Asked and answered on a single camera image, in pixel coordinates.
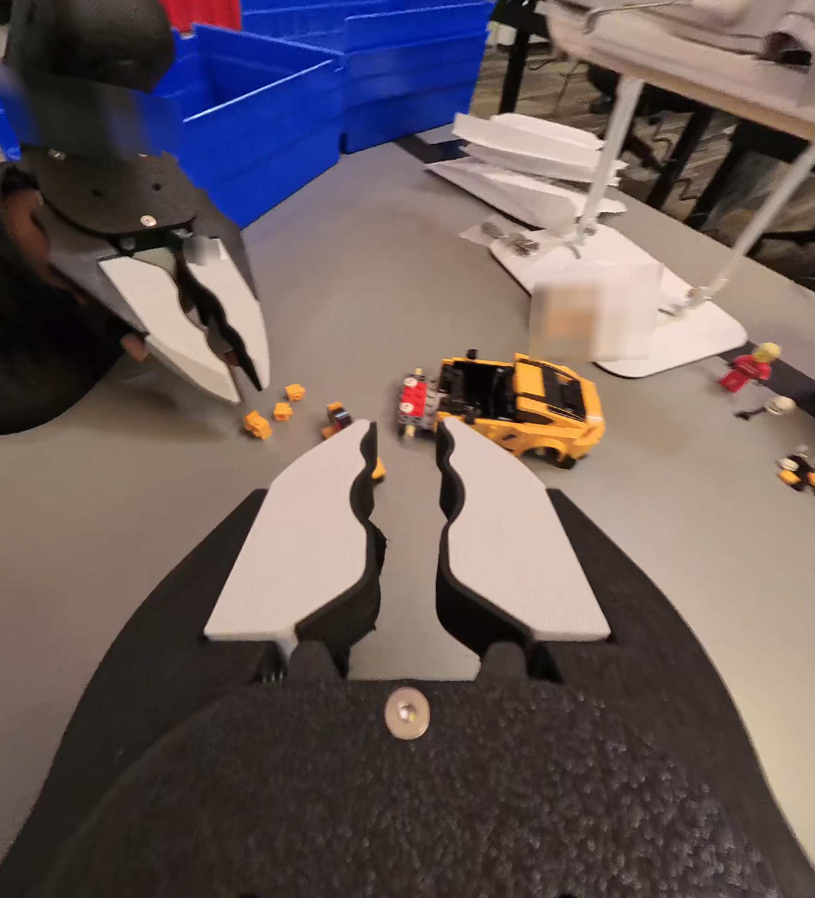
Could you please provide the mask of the small orange black lego assembly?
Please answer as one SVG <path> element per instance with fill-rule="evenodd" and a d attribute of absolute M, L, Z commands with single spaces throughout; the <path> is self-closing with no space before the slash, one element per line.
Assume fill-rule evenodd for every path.
<path fill-rule="evenodd" d="M 815 454 L 802 444 L 776 462 L 777 476 L 789 488 L 815 495 Z"/>

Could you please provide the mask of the blue plastic bin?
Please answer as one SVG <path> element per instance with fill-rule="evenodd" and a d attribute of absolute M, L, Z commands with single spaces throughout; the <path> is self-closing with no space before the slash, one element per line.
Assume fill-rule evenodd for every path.
<path fill-rule="evenodd" d="M 309 35 L 342 31 L 350 17 L 372 14 L 419 13 L 481 6 L 483 22 L 495 3 L 482 1 L 242 1 L 241 30 L 262 36 L 303 39 Z"/>
<path fill-rule="evenodd" d="M 432 129 L 466 112 L 489 20 L 483 22 L 481 6 L 348 18 L 341 44 L 343 151 Z"/>
<path fill-rule="evenodd" d="M 223 216 L 243 228 L 337 162 L 343 75 L 328 53 L 210 25 L 172 31 L 176 61 L 154 93 L 180 114 L 170 150 Z M 1 99 L 0 149 L 21 163 Z"/>

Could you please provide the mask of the person's left hand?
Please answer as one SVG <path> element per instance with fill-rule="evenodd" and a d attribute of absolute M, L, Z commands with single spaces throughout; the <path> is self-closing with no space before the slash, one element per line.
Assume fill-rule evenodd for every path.
<path fill-rule="evenodd" d="M 34 188 L 0 195 L 0 342 L 81 371 L 105 370 L 121 353 L 150 356 L 144 338 L 55 265 Z"/>

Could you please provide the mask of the orange lego car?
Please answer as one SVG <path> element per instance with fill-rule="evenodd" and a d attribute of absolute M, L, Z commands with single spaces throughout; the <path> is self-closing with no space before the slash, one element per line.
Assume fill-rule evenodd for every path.
<path fill-rule="evenodd" d="M 515 457 L 542 456 L 564 470 L 586 458 L 606 432 L 593 382 L 528 355 L 491 361 L 474 349 L 443 359 L 437 377 L 421 368 L 404 377 L 396 417 L 400 437 L 435 433 L 448 419 Z"/>

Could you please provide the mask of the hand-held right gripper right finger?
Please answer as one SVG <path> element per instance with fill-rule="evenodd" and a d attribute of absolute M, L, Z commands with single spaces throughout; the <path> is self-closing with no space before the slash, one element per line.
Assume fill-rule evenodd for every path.
<path fill-rule="evenodd" d="M 525 464 L 460 420 L 436 437 L 445 523 L 436 613 L 478 660 L 500 644 L 602 645 L 605 612 L 548 489 Z"/>

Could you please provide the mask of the white book stand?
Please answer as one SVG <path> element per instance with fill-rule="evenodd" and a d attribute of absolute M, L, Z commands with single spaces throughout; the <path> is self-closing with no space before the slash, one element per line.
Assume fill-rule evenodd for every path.
<path fill-rule="evenodd" d="M 742 346 L 748 335 L 715 298 L 815 166 L 815 75 L 770 74 L 768 61 L 735 62 L 685 40 L 648 9 L 701 2 L 604 2 L 585 18 L 548 8 L 562 46 L 619 73 L 614 107 L 593 181 L 575 229 L 534 234 L 521 256 L 506 238 L 491 255 L 530 294 L 528 353 L 550 361 L 591 361 L 631 379 L 660 374 Z M 687 91 L 693 99 L 807 141 L 735 242 L 727 262 L 702 286 L 686 283 L 617 230 L 598 223 L 642 87 Z"/>

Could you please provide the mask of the red plastic bin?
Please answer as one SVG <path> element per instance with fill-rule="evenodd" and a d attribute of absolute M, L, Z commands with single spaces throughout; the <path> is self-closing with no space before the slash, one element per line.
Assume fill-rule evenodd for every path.
<path fill-rule="evenodd" d="M 192 32 L 195 24 L 241 30 L 240 1 L 159 1 L 171 26 L 181 34 Z"/>

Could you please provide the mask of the small black lego wrench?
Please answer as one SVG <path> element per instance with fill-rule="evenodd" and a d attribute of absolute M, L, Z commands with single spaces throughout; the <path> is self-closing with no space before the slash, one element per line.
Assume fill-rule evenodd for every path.
<path fill-rule="evenodd" d="M 790 397 L 773 396 L 771 399 L 752 410 L 738 410 L 733 417 L 737 420 L 750 421 L 767 414 L 772 417 L 783 417 L 798 409 L 797 402 Z"/>

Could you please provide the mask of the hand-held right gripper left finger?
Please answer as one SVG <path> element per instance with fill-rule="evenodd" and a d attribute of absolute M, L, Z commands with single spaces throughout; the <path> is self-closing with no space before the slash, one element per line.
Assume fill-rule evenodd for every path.
<path fill-rule="evenodd" d="M 272 482 L 204 625 L 211 642 L 306 642 L 347 666 L 376 628 L 387 540 L 371 520 L 374 422 L 357 420 Z"/>

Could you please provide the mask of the black red orange lego subassembly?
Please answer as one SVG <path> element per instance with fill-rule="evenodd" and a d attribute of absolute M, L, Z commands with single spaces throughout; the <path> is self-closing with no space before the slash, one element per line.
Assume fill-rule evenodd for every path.
<path fill-rule="evenodd" d="M 321 431 L 323 441 L 331 439 L 333 436 L 343 431 L 353 423 L 353 416 L 348 412 L 340 401 L 328 403 L 325 407 L 326 424 Z M 371 474 L 374 485 L 382 483 L 387 475 L 387 470 L 379 455 L 376 459 L 374 470 Z"/>

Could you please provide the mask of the red lego minifigure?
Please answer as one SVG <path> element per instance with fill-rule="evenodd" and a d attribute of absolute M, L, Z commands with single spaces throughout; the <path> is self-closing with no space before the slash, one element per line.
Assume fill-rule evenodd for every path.
<path fill-rule="evenodd" d="M 728 363 L 727 373 L 717 385 L 736 394 L 750 383 L 766 383 L 772 375 L 772 366 L 781 356 L 782 349 L 772 342 L 764 342 L 749 353 L 736 356 Z"/>

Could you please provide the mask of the clear bag of small parts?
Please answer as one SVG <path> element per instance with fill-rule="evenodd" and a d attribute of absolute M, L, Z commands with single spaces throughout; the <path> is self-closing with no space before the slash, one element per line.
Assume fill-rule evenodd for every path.
<path fill-rule="evenodd" d="M 488 218 L 461 232 L 458 236 L 464 240 L 484 246 L 491 252 L 501 250 L 521 258 L 529 258 L 540 249 L 536 241 L 525 232 L 510 228 L 511 222 L 504 223 L 500 219 Z"/>

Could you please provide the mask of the white instruction booklet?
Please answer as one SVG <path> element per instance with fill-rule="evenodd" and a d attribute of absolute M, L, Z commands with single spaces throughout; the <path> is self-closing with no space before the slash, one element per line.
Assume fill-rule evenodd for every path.
<path fill-rule="evenodd" d="M 621 13 L 647 15 L 676 37 L 782 65 L 809 66 L 815 1 L 559 1 L 590 28 Z"/>

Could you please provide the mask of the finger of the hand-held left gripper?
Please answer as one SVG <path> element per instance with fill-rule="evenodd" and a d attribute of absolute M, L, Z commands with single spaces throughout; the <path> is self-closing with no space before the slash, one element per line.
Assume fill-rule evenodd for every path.
<path fill-rule="evenodd" d="M 240 402 L 229 367 L 185 314 L 166 269 L 126 256 L 100 261 L 99 267 L 140 322 L 144 343 L 158 361 L 213 398 Z"/>
<path fill-rule="evenodd" d="M 271 359 L 261 306 L 221 239 L 187 239 L 187 271 L 200 286 L 210 320 L 259 391 L 270 385 Z"/>

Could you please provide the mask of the white paper bag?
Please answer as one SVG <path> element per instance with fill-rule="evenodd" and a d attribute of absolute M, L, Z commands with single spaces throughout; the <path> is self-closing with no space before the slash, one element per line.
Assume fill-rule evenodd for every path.
<path fill-rule="evenodd" d="M 468 156 L 498 168 L 540 179 L 592 184 L 599 169 L 602 152 L 580 148 L 574 151 L 561 145 L 557 156 L 541 156 L 505 150 L 475 143 L 467 143 L 463 150 Z"/>
<path fill-rule="evenodd" d="M 573 147 L 585 152 L 599 151 L 603 140 L 573 127 L 517 113 L 494 115 L 489 119 L 458 113 L 451 131 L 454 137 L 491 148 L 546 155 Z"/>
<path fill-rule="evenodd" d="M 426 170 L 509 217 L 561 237 L 575 232 L 591 187 L 514 173 L 471 156 L 429 163 Z"/>

